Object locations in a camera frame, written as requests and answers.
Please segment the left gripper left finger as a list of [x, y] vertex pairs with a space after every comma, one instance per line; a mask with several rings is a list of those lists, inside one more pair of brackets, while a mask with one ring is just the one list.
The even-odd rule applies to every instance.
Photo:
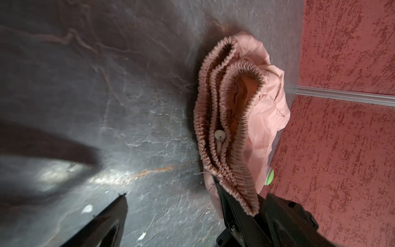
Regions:
[[126, 194], [119, 195], [84, 228], [66, 241], [64, 247], [119, 247], [128, 213]]

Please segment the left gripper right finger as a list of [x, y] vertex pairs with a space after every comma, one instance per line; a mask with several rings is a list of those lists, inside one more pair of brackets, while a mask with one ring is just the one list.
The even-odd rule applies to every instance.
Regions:
[[298, 203], [272, 193], [259, 196], [260, 210], [247, 215], [239, 202], [215, 183], [221, 199], [226, 229], [218, 236], [219, 247], [331, 247], [318, 233], [319, 225]]

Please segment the pink shorts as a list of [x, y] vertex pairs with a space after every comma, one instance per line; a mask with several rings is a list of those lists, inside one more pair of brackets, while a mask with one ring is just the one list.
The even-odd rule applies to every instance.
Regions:
[[246, 214], [258, 214], [274, 139], [291, 116], [284, 76], [263, 43], [244, 32], [221, 40], [201, 65], [193, 124], [204, 183], [219, 215], [216, 182]]

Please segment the right aluminium corner post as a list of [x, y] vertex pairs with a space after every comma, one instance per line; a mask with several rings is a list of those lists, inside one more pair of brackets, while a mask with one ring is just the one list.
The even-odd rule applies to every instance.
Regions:
[[334, 89], [325, 89], [319, 87], [309, 87], [309, 86], [300, 86], [300, 85], [286, 86], [285, 92], [295, 95], [344, 100], [344, 101], [351, 101], [356, 103], [372, 104], [379, 106], [387, 106], [387, 107], [395, 106], [394, 95], [334, 90]]

